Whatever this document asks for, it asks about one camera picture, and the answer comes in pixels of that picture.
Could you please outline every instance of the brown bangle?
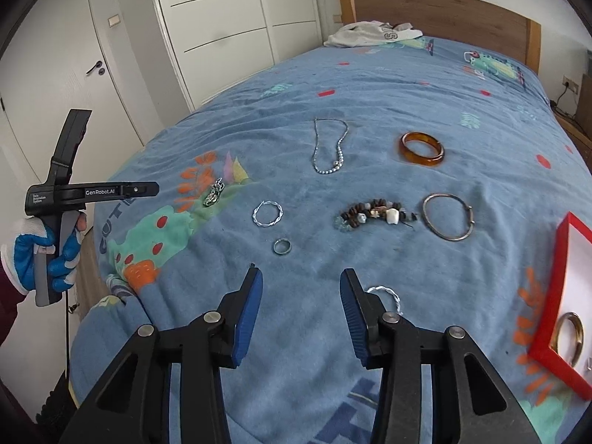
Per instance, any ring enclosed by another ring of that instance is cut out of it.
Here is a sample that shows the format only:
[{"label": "brown bangle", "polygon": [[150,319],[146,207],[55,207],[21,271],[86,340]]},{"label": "brown bangle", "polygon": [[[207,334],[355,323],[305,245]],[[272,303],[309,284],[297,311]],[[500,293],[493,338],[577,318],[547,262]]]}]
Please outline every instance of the brown bangle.
[{"label": "brown bangle", "polygon": [[[425,142],[431,147],[436,150],[437,155],[434,157],[424,157],[422,155],[416,154],[414,151],[407,147],[407,142],[419,140],[421,142]],[[401,137],[399,142],[399,147],[401,148],[401,153],[403,156],[410,162],[418,163],[420,165],[438,165],[442,160],[444,160],[444,147],[442,144],[436,140],[434,137],[428,134],[423,134],[421,132],[409,132],[406,133]]]},{"label": "brown bangle", "polygon": [[555,328],[553,329],[550,347],[555,351],[555,353],[559,353],[559,331],[561,330],[561,326],[565,320],[571,322],[575,328],[575,351],[573,352],[573,357],[569,363],[570,366],[575,367],[579,357],[582,355],[582,348],[584,347],[584,325],[582,324],[578,314],[575,314],[574,312],[568,312],[559,317],[557,323],[555,324]]}]

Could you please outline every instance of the jewelry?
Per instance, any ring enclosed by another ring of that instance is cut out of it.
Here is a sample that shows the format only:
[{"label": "jewelry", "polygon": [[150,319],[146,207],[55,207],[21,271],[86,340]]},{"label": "jewelry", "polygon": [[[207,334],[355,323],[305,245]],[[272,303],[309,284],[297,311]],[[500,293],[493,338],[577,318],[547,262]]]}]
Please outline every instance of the jewelry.
[{"label": "jewelry", "polygon": [[212,205],[214,205],[220,199],[220,194],[223,190],[224,182],[222,182],[222,179],[216,180],[214,184],[211,186],[208,196],[203,201],[203,206],[211,207]]},{"label": "jewelry", "polygon": [[[277,207],[277,210],[279,210],[279,215],[277,216],[277,219],[275,219],[273,222],[270,222],[270,223],[261,223],[261,222],[258,222],[257,221],[257,212],[259,211],[259,209],[263,205],[274,205],[274,206],[276,206]],[[272,225],[275,225],[280,220],[282,220],[282,216],[283,216],[282,206],[279,203],[277,203],[277,202],[263,201],[263,202],[261,202],[257,206],[257,208],[255,210],[253,210],[253,222],[255,222],[257,224],[257,226],[272,226]]]},{"label": "jewelry", "polygon": [[[333,168],[330,170],[319,170],[319,168],[317,167],[317,151],[319,150],[319,130],[317,129],[317,122],[321,121],[321,120],[322,121],[341,122],[342,124],[345,125],[345,132],[343,133],[341,138],[339,140],[337,140],[337,145],[336,145],[337,160],[335,160],[333,162]],[[348,127],[347,123],[345,123],[343,120],[340,120],[339,118],[315,118],[314,119],[314,134],[316,136],[316,140],[315,140],[314,152],[313,152],[313,167],[317,173],[320,173],[321,175],[328,175],[330,173],[336,172],[341,169],[341,167],[343,166],[343,152],[341,150],[341,142],[343,142],[343,139],[347,135],[348,131],[349,131],[349,127]]]},{"label": "jewelry", "polygon": [[579,357],[582,354],[582,348],[584,347],[584,325],[582,324],[578,314],[575,312],[567,312],[566,314],[563,314],[561,317],[559,317],[557,323],[555,324],[555,328],[553,329],[553,335],[551,336],[551,342],[549,345],[552,350],[554,350],[557,354],[559,353],[559,331],[561,330],[561,326],[565,320],[571,322],[573,324],[573,328],[575,329],[575,351],[573,352],[573,357],[571,359],[571,363],[569,364],[570,366],[575,367]]},{"label": "jewelry", "polygon": [[390,287],[385,287],[384,285],[377,285],[376,287],[370,287],[368,290],[366,290],[366,292],[375,292],[376,290],[384,290],[386,293],[389,293],[395,301],[395,305],[397,306],[397,313],[400,316],[403,315],[403,313],[401,312],[401,299],[393,289],[391,289]]},{"label": "jewelry", "polygon": [[[444,235],[442,232],[438,231],[438,229],[436,227],[434,227],[433,223],[430,222],[430,219],[427,216],[427,203],[436,197],[449,197],[451,199],[454,200],[458,200],[463,207],[465,208],[465,211],[467,212],[467,222],[469,224],[469,229],[467,230],[467,232],[464,235],[461,235],[460,237],[449,237],[448,235]],[[451,242],[458,242],[461,240],[465,240],[469,235],[471,235],[471,232],[473,232],[473,228],[475,227],[475,219],[474,219],[474,215],[473,215],[473,207],[471,207],[470,205],[467,205],[460,197],[457,197],[456,195],[452,195],[452,194],[431,194],[428,195],[427,197],[425,197],[425,200],[423,201],[423,207],[421,209],[421,214],[423,216],[423,219],[425,220],[425,224],[428,226],[428,228],[434,232],[434,234],[436,234],[438,237],[443,238],[444,240],[448,240]]]},{"label": "jewelry", "polygon": [[[286,244],[287,247],[285,250],[278,250],[278,246],[279,244]],[[290,241],[287,238],[278,238],[275,242],[273,242],[273,252],[276,253],[277,255],[287,255],[290,253],[290,250],[292,250],[292,244],[290,243]]]},{"label": "jewelry", "polygon": [[359,227],[366,223],[369,218],[379,218],[387,223],[397,224],[399,222],[410,226],[407,222],[415,222],[415,213],[406,212],[398,202],[388,202],[385,199],[374,199],[371,202],[357,203],[349,210],[341,214],[344,222],[351,228]]},{"label": "jewelry", "polygon": [[[435,157],[424,157],[423,155],[415,153],[407,146],[407,142],[413,140],[427,143],[433,147],[434,150],[436,150],[437,155]],[[444,160],[444,147],[442,144],[431,135],[423,134],[421,132],[409,132],[403,135],[399,141],[399,148],[401,148],[401,153],[408,161],[418,163],[420,165],[426,165],[430,167],[433,165],[438,165],[442,160]]]}]

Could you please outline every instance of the door handle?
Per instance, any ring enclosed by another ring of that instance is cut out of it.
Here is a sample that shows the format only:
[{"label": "door handle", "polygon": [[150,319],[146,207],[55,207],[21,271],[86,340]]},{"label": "door handle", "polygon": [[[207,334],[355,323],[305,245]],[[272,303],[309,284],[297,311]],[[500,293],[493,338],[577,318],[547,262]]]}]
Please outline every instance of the door handle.
[{"label": "door handle", "polygon": [[103,66],[103,62],[101,60],[99,60],[97,63],[95,63],[93,65],[93,67],[89,71],[87,71],[87,75],[90,75],[95,68],[101,68],[102,66]]}]

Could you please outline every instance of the glove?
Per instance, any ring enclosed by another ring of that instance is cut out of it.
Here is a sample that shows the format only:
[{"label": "glove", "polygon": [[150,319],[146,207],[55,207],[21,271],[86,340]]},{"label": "glove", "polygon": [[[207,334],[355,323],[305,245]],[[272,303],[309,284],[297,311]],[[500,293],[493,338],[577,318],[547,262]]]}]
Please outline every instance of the glove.
[{"label": "glove", "polygon": [[[83,238],[81,232],[86,229],[87,216],[81,212],[76,228],[64,243],[62,254],[47,266],[47,273],[54,277],[51,286],[56,292],[63,292],[74,285]],[[0,247],[2,267],[15,288],[27,295],[35,288],[34,251],[38,247],[53,247],[56,238],[51,229],[37,217],[18,220],[13,228],[13,236],[8,244]],[[47,249],[47,253],[51,253],[51,248]]]}]

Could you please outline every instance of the white bead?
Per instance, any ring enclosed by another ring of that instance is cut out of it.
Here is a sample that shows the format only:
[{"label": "white bead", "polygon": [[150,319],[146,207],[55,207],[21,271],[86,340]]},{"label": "white bead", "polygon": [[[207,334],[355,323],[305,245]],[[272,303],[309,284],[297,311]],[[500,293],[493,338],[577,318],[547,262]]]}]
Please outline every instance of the white bead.
[{"label": "white bead", "polygon": [[390,208],[387,210],[387,223],[399,223],[399,211],[396,208]]}]

